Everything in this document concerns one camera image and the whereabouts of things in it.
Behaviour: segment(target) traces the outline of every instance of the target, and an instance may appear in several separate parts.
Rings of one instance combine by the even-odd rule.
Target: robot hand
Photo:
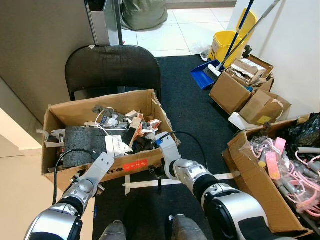
[[[99,182],[115,160],[103,152],[89,170],[64,192],[57,204],[40,213],[33,221],[25,240],[78,240],[82,228],[81,217],[89,200],[98,190]]]
[[[160,133],[156,138],[163,154],[166,176],[182,182],[198,199],[209,221],[214,239],[281,239],[269,230],[266,213],[255,198],[219,182],[201,164],[182,159],[170,133]]]

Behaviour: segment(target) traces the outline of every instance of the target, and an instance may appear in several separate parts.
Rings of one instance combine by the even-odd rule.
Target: black cable
[[[71,150],[66,151],[64,154],[62,154],[58,161],[56,162],[55,169],[54,169],[54,176],[53,176],[53,200],[52,200],[52,205],[55,205],[57,202],[57,174],[58,174],[58,165],[60,161],[65,157],[65,155],[72,153],[72,152],[85,152],[88,153],[92,156],[93,152],[81,148],[74,148]]]
[[[202,152],[202,155],[203,155],[204,162],[205,162],[205,167],[206,167],[207,170],[209,170],[208,169],[208,162],[207,162],[206,155],[205,155],[205,151],[204,151],[204,149],[202,148],[200,142],[198,141],[198,139],[196,139],[195,136],[193,136],[192,134],[190,134],[188,132],[185,132],[185,131],[171,131],[171,132],[168,132],[166,135],[163,135],[162,137],[160,137],[158,139],[158,141],[164,139],[165,137],[167,137],[167,136],[169,136],[171,134],[186,134],[186,135],[192,137],[196,141],[196,143],[199,145],[199,147],[201,149],[201,152]]]

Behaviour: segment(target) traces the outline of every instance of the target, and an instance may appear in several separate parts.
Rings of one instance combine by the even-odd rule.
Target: chair backrest
[[[114,87],[154,89],[161,98],[159,64],[149,51],[139,46],[80,48],[66,62],[65,80],[72,101],[77,91]]]

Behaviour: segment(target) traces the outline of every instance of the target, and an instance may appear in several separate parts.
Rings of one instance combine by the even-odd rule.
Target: white tile floor
[[[122,30],[123,41],[155,57],[189,56],[196,45],[211,45],[214,34],[227,29],[233,11],[233,7],[168,9],[164,24],[148,30]]]

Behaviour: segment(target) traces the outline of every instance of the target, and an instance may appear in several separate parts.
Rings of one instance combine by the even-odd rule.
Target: red tag
[[[148,159],[143,159],[140,161],[134,161],[123,165],[123,169],[125,172],[129,172],[134,169],[141,169],[143,167],[148,166]]]

